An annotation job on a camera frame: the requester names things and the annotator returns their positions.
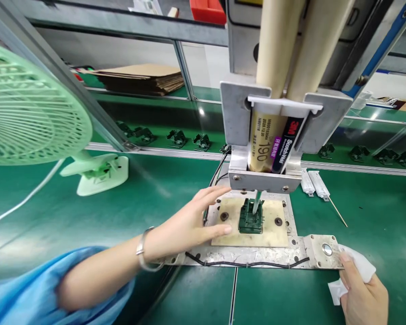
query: green workbench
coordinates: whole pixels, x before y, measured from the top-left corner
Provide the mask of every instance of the green workbench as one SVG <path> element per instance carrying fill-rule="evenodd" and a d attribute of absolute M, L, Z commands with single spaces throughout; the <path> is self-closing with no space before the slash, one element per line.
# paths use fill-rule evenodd
<path fill-rule="evenodd" d="M 2 220 L 0 279 L 18 276 L 73 248 L 111 246 L 162 223 L 207 186 L 218 164 L 146 155 L 129 158 L 129 179 L 117 188 L 78 197 L 78 177 L 56 175 Z M 52 166 L 0 167 L 0 214 L 19 203 Z M 298 234 L 331 234 L 363 253 L 389 291 L 390 324 L 406 324 L 406 177 L 326 170 L 321 176 L 349 228 L 330 203 L 309 198 L 298 188 L 291 195 Z M 234 277 L 235 268 L 182 267 L 143 323 L 227 325 Z M 341 308 L 332 305 L 327 286 L 337 278 L 336 271 L 239 269 L 234 323 L 343 324 Z M 159 276 L 142 274 L 139 283 L 154 292 L 150 287 L 159 286 Z M 117 324 L 132 323 L 130 305 Z"/>

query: stack of cardboard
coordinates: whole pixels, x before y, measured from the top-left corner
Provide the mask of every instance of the stack of cardboard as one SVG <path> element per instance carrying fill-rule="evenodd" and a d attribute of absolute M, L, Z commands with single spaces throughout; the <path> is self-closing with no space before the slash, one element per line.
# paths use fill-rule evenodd
<path fill-rule="evenodd" d="M 86 71 L 98 77 L 107 90 L 150 96 L 164 96 L 184 85 L 179 68 L 167 65 L 129 65 Z"/>

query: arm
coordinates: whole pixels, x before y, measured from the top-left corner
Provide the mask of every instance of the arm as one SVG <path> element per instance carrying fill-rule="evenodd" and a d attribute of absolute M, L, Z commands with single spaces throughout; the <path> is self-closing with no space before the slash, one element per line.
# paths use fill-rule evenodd
<path fill-rule="evenodd" d="M 230 187 L 200 190 L 161 226 L 150 231 L 144 260 L 150 262 L 177 254 L 231 232 L 229 225 L 203 227 L 203 211 Z M 71 269 L 57 288 L 59 306 L 67 311 L 93 307 L 117 292 L 140 270 L 136 255 L 141 235 L 97 253 Z"/>

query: hand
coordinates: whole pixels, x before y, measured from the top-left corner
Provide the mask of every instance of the hand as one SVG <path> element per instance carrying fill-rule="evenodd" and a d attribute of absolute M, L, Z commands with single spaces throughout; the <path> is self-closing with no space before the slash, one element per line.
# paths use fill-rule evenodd
<path fill-rule="evenodd" d="M 373 274 L 364 283 L 350 256 L 342 252 L 340 259 L 344 266 L 340 278 L 349 290 L 340 299 L 346 325 L 387 325 L 388 291 L 382 282 Z"/>
<path fill-rule="evenodd" d="M 186 251 L 213 238 L 231 233 L 231 226 L 203 226 L 203 211 L 229 192 L 230 187 L 213 186 L 202 189 L 170 219 L 147 234 L 144 258 L 147 261 Z"/>

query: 3m logo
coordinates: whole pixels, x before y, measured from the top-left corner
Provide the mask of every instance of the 3m logo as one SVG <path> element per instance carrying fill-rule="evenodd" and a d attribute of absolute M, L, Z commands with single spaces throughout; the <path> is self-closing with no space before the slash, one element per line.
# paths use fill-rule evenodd
<path fill-rule="evenodd" d="M 295 135 L 296 131 L 298 130 L 298 126 L 299 126 L 299 122 L 297 121 L 292 121 L 290 123 L 290 127 L 289 127 L 289 132 L 287 132 L 287 134 L 289 135 Z"/>

